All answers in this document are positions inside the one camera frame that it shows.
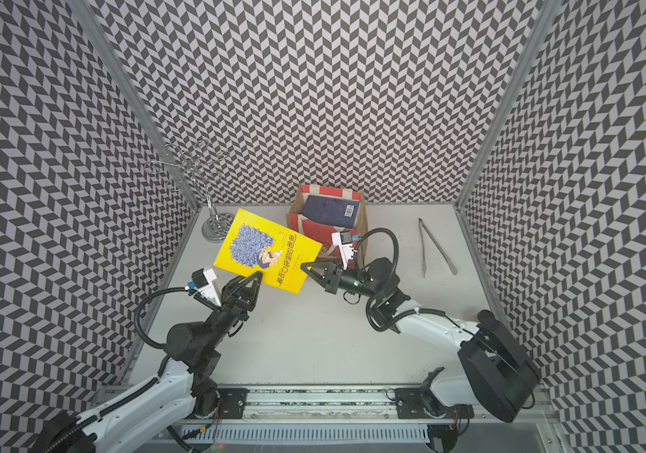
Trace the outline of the yellow book blue illustration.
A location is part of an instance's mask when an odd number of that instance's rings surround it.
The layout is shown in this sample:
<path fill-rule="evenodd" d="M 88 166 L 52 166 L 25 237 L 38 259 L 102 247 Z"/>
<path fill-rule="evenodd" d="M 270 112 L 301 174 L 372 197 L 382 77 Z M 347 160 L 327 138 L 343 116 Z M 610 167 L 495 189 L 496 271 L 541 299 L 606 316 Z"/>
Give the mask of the yellow book blue illustration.
<path fill-rule="evenodd" d="M 307 279 L 302 264 L 314 262 L 321 249 L 321 243 L 301 233 L 240 209 L 215 267 L 241 277 L 260 272 L 262 283 L 298 294 Z"/>

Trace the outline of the red burlap Christmas bag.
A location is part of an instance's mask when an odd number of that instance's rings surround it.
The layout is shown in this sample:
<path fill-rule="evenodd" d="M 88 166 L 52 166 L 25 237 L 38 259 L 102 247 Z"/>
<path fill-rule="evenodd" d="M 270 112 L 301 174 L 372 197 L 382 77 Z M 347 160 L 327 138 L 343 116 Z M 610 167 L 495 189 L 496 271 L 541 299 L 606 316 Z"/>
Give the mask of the red burlap Christmas bag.
<path fill-rule="evenodd" d="M 368 232 L 366 197 L 351 189 L 300 185 L 285 220 L 287 228 L 321 244 L 319 260 L 340 259 L 332 234 L 348 230 L 363 236 Z"/>

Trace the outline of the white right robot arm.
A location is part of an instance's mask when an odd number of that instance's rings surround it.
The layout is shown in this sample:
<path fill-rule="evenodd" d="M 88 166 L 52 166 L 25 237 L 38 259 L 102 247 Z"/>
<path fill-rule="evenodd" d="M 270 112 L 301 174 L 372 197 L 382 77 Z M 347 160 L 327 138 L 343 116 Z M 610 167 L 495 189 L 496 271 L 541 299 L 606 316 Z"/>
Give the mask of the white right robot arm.
<path fill-rule="evenodd" d="M 482 310 L 476 320 L 465 321 L 426 308 L 400 290 L 400 278 L 388 259 L 374 260 L 363 269 L 326 260 L 300 268 L 328 293 L 365 297 L 366 317 L 376 330 L 417 338 L 456 357 L 457 364 L 435 368 L 415 391 L 415 414 L 464 416 L 467 407 L 479 405 L 512 423 L 521 411 L 534 407 L 539 368 L 492 311 Z"/>

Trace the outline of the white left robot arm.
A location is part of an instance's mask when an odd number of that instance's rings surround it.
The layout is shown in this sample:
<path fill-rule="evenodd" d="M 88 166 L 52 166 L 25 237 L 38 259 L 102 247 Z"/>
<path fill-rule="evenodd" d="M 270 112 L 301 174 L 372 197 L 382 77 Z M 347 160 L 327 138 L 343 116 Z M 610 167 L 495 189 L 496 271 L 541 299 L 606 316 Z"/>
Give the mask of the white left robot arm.
<path fill-rule="evenodd" d="M 149 294 L 134 310 L 134 327 L 149 347 L 164 358 L 155 373 L 97 407 L 78 415 L 59 413 L 45 423 L 34 452 L 133 452 L 156 434 L 167 431 L 186 451 L 191 433 L 179 434 L 175 425 L 190 416 L 203 430 L 224 419 L 239 419 L 249 392 L 245 388 L 221 389 L 212 374 L 221 358 L 217 347 L 236 335 L 255 309 L 263 274 L 235 277 L 221 291 L 215 289 L 213 270 L 198 270 L 181 292 L 211 309 L 202 322 L 173 326 L 159 343 L 145 332 L 141 316 L 155 298 L 172 294 L 166 288 Z"/>

